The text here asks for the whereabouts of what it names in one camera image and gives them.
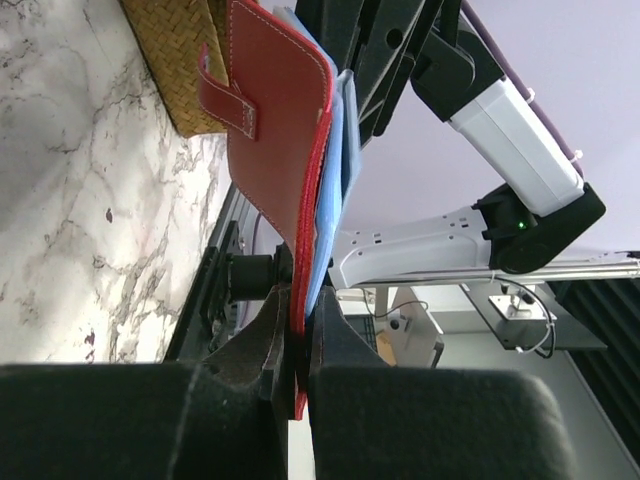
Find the brown woven tray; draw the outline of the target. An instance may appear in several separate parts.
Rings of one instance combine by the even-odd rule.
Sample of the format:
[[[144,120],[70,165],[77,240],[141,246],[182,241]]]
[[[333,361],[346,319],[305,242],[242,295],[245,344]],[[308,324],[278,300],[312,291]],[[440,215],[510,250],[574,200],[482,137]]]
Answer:
[[[197,96],[197,61],[208,46],[209,72],[228,83],[227,3],[219,0],[120,2],[176,131],[185,138],[223,133]]]

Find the red card holder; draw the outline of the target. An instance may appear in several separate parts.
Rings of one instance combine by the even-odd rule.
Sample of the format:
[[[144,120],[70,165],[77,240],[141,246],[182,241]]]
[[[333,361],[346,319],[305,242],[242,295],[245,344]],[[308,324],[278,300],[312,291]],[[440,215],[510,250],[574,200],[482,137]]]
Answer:
[[[228,128],[231,178],[293,256],[289,343],[295,358],[292,417],[307,403],[305,304],[316,238],[316,202],[333,121],[329,60],[300,30],[254,1],[227,4],[228,76],[198,60],[201,108]]]

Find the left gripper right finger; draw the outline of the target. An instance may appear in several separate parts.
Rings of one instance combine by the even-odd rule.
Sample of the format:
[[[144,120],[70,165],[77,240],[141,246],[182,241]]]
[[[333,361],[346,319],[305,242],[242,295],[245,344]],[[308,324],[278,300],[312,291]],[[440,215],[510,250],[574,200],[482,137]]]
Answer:
[[[515,371],[396,367],[324,288],[314,311],[309,418],[319,479],[571,479],[557,402]]]

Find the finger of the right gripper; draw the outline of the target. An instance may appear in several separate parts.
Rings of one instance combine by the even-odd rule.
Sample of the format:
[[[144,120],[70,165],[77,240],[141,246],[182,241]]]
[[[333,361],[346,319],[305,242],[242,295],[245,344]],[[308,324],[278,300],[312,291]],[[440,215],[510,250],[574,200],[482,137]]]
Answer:
[[[364,0],[299,0],[295,13],[339,70],[356,71]]]
[[[367,1],[352,66],[361,144],[381,136],[438,18],[441,1]]]

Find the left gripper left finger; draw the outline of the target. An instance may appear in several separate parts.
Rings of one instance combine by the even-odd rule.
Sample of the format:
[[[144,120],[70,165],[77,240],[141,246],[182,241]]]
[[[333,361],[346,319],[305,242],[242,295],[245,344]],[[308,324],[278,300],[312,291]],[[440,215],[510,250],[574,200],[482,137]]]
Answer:
[[[283,479],[290,293],[200,361],[1,370],[5,479]]]

